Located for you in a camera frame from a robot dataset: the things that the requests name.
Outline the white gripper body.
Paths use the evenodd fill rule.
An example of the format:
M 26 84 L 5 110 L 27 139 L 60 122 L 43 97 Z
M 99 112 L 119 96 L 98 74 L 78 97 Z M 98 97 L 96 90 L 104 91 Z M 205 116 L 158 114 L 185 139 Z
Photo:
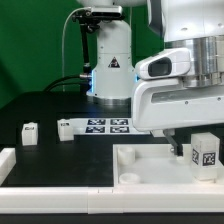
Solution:
M 186 88 L 191 65 L 187 48 L 165 49 L 139 61 L 131 101 L 133 126 L 139 131 L 224 123 L 224 85 Z

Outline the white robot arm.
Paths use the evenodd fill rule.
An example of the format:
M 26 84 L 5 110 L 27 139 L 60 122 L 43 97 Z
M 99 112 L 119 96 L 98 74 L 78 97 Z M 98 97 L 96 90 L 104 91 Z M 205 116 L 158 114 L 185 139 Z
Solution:
M 143 132 L 224 122 L 224 0 L 77 1 L 99 30 L 89 99 L 130 100 L 132 124 Z M 147 6 L 164 49 L 132 65 L 124 39 L 130 27 L 113 15 L 138 5 Z

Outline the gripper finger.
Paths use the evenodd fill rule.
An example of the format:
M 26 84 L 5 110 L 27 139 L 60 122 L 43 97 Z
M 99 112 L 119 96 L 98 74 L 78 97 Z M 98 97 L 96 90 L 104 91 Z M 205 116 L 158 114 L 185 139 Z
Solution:
M 167 141 L 172 145 L 174 149 L 174 154 L 176 156 L 183 155 L 183 146 L 175 139 L 175 130 L 174 129 L 166 129 L 163 131 L 163 134 Z

